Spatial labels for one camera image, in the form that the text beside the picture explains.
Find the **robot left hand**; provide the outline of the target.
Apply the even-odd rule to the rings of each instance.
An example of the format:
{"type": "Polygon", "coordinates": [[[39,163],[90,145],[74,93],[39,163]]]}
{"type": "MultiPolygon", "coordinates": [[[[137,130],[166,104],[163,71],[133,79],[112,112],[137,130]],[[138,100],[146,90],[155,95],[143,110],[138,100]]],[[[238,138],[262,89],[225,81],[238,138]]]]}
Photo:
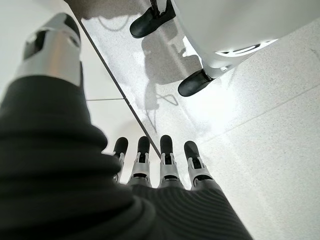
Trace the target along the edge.
{"type": "Polygon", "coordinates": [[[184,144],[191,189],[182,185],[172,140],[160,140],[160,183],[150,183],[150,142],[113,154],[90,118],[81,37],[58,13],[30,37],[0,105],[0,237],[3,240],[249,240],[251,235],[203,163],[184,144]]]}

